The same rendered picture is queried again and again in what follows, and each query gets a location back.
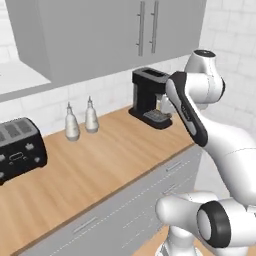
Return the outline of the wide grey cupboard door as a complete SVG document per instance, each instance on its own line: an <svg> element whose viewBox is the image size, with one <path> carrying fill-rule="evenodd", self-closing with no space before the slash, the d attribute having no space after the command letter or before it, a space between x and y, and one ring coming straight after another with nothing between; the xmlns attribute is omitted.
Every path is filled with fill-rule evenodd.
<svg viewBox="0 0 256 256"><path fill-rule="evenodd" d="M38 0L52 80L72 84L140 65L140 1Z"/></svg>

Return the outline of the wide grey drawer front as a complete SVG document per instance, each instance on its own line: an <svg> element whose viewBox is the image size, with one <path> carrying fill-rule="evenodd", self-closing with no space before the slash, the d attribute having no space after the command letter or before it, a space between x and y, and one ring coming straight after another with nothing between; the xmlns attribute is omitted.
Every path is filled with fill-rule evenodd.
<svg viewBox="0 0 256 256"><path fill-rule="evenodd" d="M132 256L159 226L150 207L157 195L154 186L131 185L19 256Z"/></svg>

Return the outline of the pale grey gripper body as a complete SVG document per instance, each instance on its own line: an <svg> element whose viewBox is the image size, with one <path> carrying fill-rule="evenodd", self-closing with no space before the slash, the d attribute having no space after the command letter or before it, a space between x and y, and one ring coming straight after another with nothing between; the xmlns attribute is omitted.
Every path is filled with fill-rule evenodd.
<svg viewBox="0 0 256 256"><path fill-rule="evenodd" d="M166 94L162 96L160 111L164 114L173 114L175 112L175 108Z"/></svg>

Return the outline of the short grey drawer front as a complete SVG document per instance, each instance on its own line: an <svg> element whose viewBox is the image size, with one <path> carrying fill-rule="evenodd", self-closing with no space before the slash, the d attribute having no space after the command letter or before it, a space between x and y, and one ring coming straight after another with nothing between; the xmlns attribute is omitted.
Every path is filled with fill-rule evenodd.
<svg viewBox="0 0 256 256"><path fill-rule="evenodd" d="M197 169L193 167L182 168L172 173L164 173L160 170L154 172L153 185L158 195L155 197L150 207L153 208L156 201L163 196L191 191L194 187L196 175ZM176 184L176 188L171 193L163 195L162 192L168 189L172 184Z"/></svg>
<svg viewBox="0 0 256 256"><path fill-rule="evenodd" d="M190 168L190 167L196 168L198 170L201 154L202 154L202 150L197 146L193 146L185 150L184 152L182 152L181 154L178 154L177 156L168 160L164 164L161 164L156 169L154 169L150 174L148 174L145 177L146 184L149 186L154 186L153 185L154 172L156 172L157 170L160 170L164 173L172 173L172 172L176 172L179 169ZM173 163L176 163L178 161L182 161L182 164L174 168L173 170L166 172L167 166L172 165Z"/></svg>

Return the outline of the narrow grey cupboard door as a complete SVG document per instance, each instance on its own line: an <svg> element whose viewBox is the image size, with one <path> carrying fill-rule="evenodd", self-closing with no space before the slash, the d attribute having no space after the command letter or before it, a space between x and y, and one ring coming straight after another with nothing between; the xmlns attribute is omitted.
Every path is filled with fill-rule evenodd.
<svg viewBox="0 0 256 256"><path fill-rule="evenodd" d="M155 62L191 54L199 46L206 0L159 0Z"/></svg>

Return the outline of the grey wall cupboard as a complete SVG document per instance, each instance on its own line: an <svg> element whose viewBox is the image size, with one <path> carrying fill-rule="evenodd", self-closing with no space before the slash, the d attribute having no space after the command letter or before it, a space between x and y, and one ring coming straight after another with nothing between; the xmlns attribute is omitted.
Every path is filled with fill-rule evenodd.
<svg viewBox="0 0 256 256"><path fill-rule="evenodd" d="M145 1L144 56L143 62L138 66L156 63L151 56L151 44L149 43L154 0ZM54 82L51 78L38 0L6 0L6 5L20 60L52 83L61 84Z"/></svg>

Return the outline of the black toaster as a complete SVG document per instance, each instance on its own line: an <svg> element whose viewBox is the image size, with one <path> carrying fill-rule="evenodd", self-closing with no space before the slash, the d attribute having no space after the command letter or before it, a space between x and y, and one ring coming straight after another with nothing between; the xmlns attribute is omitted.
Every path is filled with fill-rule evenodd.
<svg viewBox="0 0 256 256"><path fill-rule="evenodd" d="M40 130L27 117L0 123L0 186L47 164Z"/></svg>

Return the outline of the white bottle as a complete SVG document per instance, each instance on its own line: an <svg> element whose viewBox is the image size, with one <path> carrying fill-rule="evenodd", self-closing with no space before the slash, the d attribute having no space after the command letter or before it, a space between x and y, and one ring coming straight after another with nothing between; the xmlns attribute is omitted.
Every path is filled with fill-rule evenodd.
<svg viewBox="0 0 256 256"><path fill-rule="evenodd" d="M77 141L80 137L80 129L72 107L67 104L67 114L65 117L65 136L69 141Z"/></svg>
<svg viewBox="0 0 256 256"><path fill-rule="evenodd" d="M85 112L85 128L89 133L96 133L99 129L97 114L93 107L91 98L89 98L87 102L87 109Z"/></svg>

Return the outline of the black coffee machine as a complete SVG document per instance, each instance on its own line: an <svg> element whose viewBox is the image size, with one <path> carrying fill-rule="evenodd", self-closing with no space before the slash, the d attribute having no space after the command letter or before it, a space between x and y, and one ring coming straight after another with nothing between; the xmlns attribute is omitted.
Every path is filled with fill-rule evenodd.
<svg viewBox="0 0 256 256"><path fill-rule="evenodd" d="M169 114L157 109L157 96L166 92L167 73L143 67L132 72L133 106L128 112L155 129L166 129L171 124Z"/></svg>

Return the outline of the grey base cupboard run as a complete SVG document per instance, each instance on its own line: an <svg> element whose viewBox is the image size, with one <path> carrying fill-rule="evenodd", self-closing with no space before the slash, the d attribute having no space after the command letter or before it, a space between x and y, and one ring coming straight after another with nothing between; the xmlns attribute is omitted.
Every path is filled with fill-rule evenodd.
<svg viewBox="0 0 256 256"><path fill-rule="evenodd" d="M15 256L132 256L162 227L156 201L193 190L201 155L188 148Z"/></svg>

